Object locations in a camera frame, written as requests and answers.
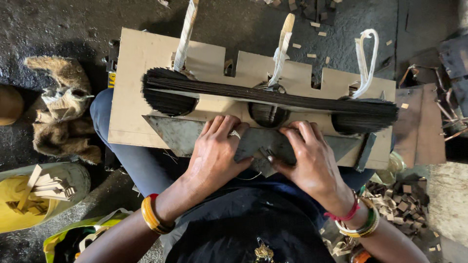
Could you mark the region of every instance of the green plastic bag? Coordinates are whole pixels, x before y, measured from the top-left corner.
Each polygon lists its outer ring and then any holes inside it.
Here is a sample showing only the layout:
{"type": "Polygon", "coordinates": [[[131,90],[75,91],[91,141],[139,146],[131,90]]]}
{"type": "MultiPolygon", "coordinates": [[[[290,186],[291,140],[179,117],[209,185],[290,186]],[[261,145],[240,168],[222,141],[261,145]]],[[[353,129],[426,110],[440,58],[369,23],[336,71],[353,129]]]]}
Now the green plastic bag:
{"type": "Polygon", "coordinates": [[[65,239],[65,236],[68,233],[68,231],[74,228],[86,227],[86,226],[94,226],[96,230],[102,227],[112,227],[112,226],[115,226],[118,222],[124,220],[131,213],[133,212],[127,211],[124,208],[119,208],[107,216],[101,216],[101,217],[95,217],[95,218],[83,220],[83,221],[76,222],[76,223],[73,223],[69,226],[62,228],[60,231],[58,231],[53,236],[47,238],[44,241],[44,253],[45,253],[46,262],[47,263],[54,262],[55,246],[65,239]]]}

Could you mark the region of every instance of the dark blue pants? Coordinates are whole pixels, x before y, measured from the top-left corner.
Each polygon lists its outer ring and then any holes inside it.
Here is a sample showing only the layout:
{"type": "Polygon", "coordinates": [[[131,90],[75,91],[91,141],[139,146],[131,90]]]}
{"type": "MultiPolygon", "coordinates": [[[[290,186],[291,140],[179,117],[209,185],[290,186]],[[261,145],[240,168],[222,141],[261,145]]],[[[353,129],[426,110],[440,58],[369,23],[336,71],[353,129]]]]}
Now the dark blue pants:
{"type": "MultiPolygon", "coordinates": [[[[91,104],[90,110],[94,128],[102,141],[115,153],[143,196],[152,193],[159,194],[169,187],[174,180],[158,163],[157,158],[152,153],[152,148],[107,142],[113,95],[114,89],[108,88],[100,92],[91,104]]],[[[339,167],[339,169],[344,182],[355,191],[358,191],[374,174],[374,170],[371,169],[366,169],[362,173],[350,167],[339,167]]],[[[243,178],[252,178],[256,175],[252,170],[247,170],[243,174],[243,178]]],[[[270,189],[284,195],[285,198],[303,209],[310,208],[309,214],[316,214],[317,212],[323,214],[325,212],[321,205],[281,174],[272,175],[267,179],[259,176],[249,181],[234,178],[220,191],[239,187],[270,189]]]]}

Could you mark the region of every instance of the dirty floor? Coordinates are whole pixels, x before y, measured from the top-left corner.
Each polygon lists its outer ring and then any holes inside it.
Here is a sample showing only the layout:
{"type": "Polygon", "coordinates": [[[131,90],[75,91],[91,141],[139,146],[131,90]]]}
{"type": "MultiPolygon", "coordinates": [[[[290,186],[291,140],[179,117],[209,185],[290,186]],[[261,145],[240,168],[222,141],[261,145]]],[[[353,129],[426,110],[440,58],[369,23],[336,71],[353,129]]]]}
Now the dirty floor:
{"type": "MultiPolygon", "coordinates": [[[[290,48],[288,55],[292,61],[312,64],[316,82],[320,81],[325,66],[358,73],[354,38],[363,30],[373,28],[380,37],[376,70],[384,60],[392,57],[392,65],[376,76],[394,80],[405,67],[396,66],[396,61],[401,61],[397,50],[407,51],[405,47],[413,46],[409,38],[397,42],[397,36],[405,30],[402,23],[406,23],[409,2],[412,1],[345,0],[337,4],[335,26],[323,26],[327,37],[318,36],[309,21],[297,15],[291,43],[300,44],[302,48],[290,48]],[[393,43],[387,46],[385,43],[389,40],[393,43]],[[307,58],[308,53],[317,54],[317,58],[307,58]],[[326,57],[330,57],[328,65],[325,65],[326,57]]],[[[456,1],[447,2],[452,7],[456,1]]],[[[179,37],[187,5],[186,0],[169,1],[170,9],[157,0],[0,0],[0,83],[15,86],[26,104],[26,113],[20,120],[0,127],[0,171],[36,163],[80,162],[73,158],[41,155],[32,148],[31,123],[35,118],[32,105],[42,88],[55,83],[42,74],[30,72],[23,65],[25,57],[58,55],[78,59],[96,95],[107,87],[102,58],[108,53],[108,41],[118,39],[122,27],[179,37]]],[[[248,0],[201,0],[192,40],[226,47],[226,59],[234,61],[238,51],[273,56],[288,14],[286,10],[287,1],[275,9],[248,0]]],[[[451,19],[458,21],[456,15],[451,19]]],[[[366,41],[369,61],[371,46],[373,40],[366,41]]],[[[100,143],[97,137],[94,143],[100,143]]],[[[139,208],[142,197],[132,191],[133,182],[128,175],[119,171],[107,173],[103,165],[86,167],[92,182],[89,196],[43,225],[0,234],[0,261],[45,262],[42,242],[64,226],[106,215],[120,207],[139,208]]],[[[161,262],[159,243],[142,262],[161,262]]]]}

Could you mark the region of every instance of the cardboard sheet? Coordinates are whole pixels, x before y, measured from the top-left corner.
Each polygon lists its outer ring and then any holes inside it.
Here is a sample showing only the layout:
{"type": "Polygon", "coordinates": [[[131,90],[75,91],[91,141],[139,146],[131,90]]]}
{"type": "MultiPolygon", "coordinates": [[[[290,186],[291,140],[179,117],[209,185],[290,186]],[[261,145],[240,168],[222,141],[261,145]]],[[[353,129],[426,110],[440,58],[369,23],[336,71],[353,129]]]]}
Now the cardboard sheet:
{"type": "MultiPolygon", "coordinates": [[[[170,57],[177,50],[178,42],[179,39],[174,37],[122,29],[119,64],[110,116],[110,143],[168,148],[141,117],[141,115],[162,116],[162,114],[152,110],[146,104],[141,94],[140,79],[149,68],[169,66],[170,57]]],[[[267,74],[274,70],[275,62],[271,57],[240,51],[236,77],[226,77],[223,75],[225,51],[224,47],[190,41],[186,66],[200,81],[243,87],[253,87],[267,80],[267,74]]],[[[338,99],[348,94],[350,84],[360,80],[358,74],[324,68],[322,88],[318,90],[311,88],[311,72],[311,65],[288,60],[281,75],[281,84],[292,95],[338,99]]],[[[377,78],[374,78],[372,85],[362,98],[379,98],[382,90],[385,91],[387,100],[395,100],[395,82],[377,78]]],[[[239,102],[202,98],[192,113],[181,118],[207,121],[218,114],[236,115],[242,121],[250,123],[252,127],[259,127],[250,118],[246,103],[239,102]]],[[[288,122],[294,120],[317,122],[324,134],[339,136],[333,129],[331,118],[327,114],[292,113],[288,122]]],[[[378,133],[366,165],[367,168],[383,169],[387,167],[391,133],[392,128],[378,133]]],[[[338,165],[352,167],[359,149],[360,146],[357,146],[351,150],[339,161],[338,165]]]]}

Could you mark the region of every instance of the bangle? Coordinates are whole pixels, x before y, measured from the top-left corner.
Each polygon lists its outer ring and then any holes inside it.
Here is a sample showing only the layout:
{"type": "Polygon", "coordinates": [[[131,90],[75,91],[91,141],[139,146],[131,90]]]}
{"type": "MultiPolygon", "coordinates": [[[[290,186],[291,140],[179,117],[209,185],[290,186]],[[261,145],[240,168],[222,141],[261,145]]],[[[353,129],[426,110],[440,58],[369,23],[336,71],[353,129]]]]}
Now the bangle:
{"type": "Polygon", "coordinates": [[[373,202],[365,198],[360,199],[369,209],[369,216],[367,218],[367,221],[361,228],[359,228],[358,230],[350,230],[344,222],[340,220],[336,221],[336,226],[340,229],[340,233],[349,237],[366,237],[372,234],[379,225],[379,211],[377,210],[373,202]]]}
{"type": "Polygon", "coordinates": [[[143,199],[143,202],[141,203],[141,214],[151,230],[161,235],[168,234],[174,229],[176,224],[174,223],[171,227],[167,227],[160,223],[160,220],[156,217],[151,206],[151,202],[155,200],[156,197],[158,197],[158,194],[151,194],[143,199]]]}
{"type": "Polygon", "coordinates": [[[346,216],[339,217],[339,216],[336,216],[336,215],[334,215],[332,213],[329,213],[329,212],[326,212],[323,215],[324,216],[329,216],[334,221],[349,221],[349,220],[351,220],[354,217],[354,215],[356,215],[356,212],[360,208],[359,204],[358,204],[359,198],[358,198],[356,192],[354,190],[352,190],[352,193],[354,195],[354,204],[353,204],[351,210],[348,212],[348,214],[346,216]]]}

